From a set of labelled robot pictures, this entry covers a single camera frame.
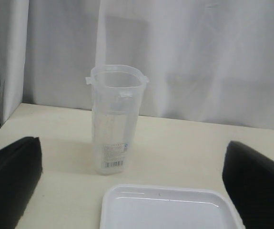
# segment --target barcode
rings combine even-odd
[[[105,168],[117,167],[122,165],[123,165],[123,161],[105,162]]]

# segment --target white plastic tray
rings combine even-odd
[[[100,229],[240,229],[232,206],[209,190],[118,185],[103,198]]]

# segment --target white tray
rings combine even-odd
[[[240,229],[232,206],[209,190],[118,185],[103,198],[100,229]]]

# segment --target plastic pitcher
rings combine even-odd
[[[148,78],[125,65],[91,70],[92,151],[101,174],[122,172],[129,159],[139,109]]]

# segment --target table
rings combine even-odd
[[[43,174],[18,229],[98,229],[101,201],[116,184],[149,184],[215,190],[222,181],[230,140],[274,160],[274,130],[140,116],[131,164],[100,176],[91,162],[91,112],[21,104],[0,129],[0,149],[39,136]]]

